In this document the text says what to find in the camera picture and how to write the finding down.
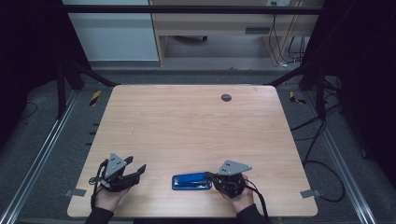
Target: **person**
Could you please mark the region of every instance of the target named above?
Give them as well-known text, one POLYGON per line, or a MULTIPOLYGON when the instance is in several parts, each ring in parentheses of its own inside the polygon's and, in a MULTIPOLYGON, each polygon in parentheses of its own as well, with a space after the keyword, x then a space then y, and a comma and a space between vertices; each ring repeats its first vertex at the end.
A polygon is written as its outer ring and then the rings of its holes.
MULTIPOLYGON (((114 216, 114 211, 118 207, 120 200, 129 190, 130 189, 125 189, 121 192, 109 192, 99 186, 96 194, 95 207, 92 209, 85 224, 107 224, 114 216)), ((254 203, 253 191, 251 189, 245 188, 240 195, 232 199, 225 194, 221 195, 231 204, 236 213, 236 219, 239 222, 243 224, 266 223, 265 218, 260 214, 254 203)))

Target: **yellow and black tape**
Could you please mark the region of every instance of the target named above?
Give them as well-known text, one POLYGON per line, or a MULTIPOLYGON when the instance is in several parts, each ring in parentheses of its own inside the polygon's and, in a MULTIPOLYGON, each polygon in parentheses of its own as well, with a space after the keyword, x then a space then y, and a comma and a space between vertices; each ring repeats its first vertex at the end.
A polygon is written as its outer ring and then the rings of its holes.
POLYGON ((297 100, 296 97, 294 96, 294 92, 293 91, 290 92, 290 100, 292 102, 298 103, 300 105, 305 105, 306 104, 305 100, 297 100))
POLYGON ((91 101, 90 101, 90 106, 95 106, 96 101, 98 100, 98 97, 99 97, 99 95, 100 95, 100 92, 101 92, 101 91, 96 91, 96 92, 93 94, 92 99, 91 99, 91 101))

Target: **person's left hand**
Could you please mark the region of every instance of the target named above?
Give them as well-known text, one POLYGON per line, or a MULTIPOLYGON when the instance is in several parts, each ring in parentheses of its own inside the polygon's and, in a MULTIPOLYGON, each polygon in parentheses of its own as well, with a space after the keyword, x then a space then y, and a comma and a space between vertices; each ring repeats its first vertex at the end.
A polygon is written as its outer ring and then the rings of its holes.
POLYGON ((96 194, 95 206, 114 212, 119 206, 121 198, 129 191, 130 188, 120 192, 110 192, 99 186, 96 194))

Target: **hand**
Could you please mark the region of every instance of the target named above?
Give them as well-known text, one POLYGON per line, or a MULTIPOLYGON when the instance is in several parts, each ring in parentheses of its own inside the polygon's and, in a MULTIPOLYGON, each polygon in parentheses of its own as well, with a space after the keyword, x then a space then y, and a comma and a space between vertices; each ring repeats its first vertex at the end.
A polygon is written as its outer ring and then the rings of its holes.
POLYGON ((238 214, 240 211, 244 210, 245 208, 251 206, 254 204, 254 199, 253 199, 253 191, 251 189, 245 188, 242 193, 234 198, 230 198, 225 194, 221 194, 222 197, 230 202, 230 204, 233 206, 233 210, 235 211, 236 214, 238 214))
POLYGON ((99 186, 96 194, 95 206, 114 212, 119 206, 121 198, 129 191, 130 188, 120 192, 110 192, 99 186))

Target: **horizontal black bar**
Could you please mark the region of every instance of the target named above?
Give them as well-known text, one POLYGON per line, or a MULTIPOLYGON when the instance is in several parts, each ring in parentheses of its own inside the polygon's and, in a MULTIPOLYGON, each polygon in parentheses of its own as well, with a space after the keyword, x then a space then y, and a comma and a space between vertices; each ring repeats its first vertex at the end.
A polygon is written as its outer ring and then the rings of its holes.
POLYGON ((238 6, 94 6, 64 5, 45 6, 48 11, 68 13, 187 13, 187 14, 277 14, 320 15, 338 12, 322 7, 238 7, 238 6))

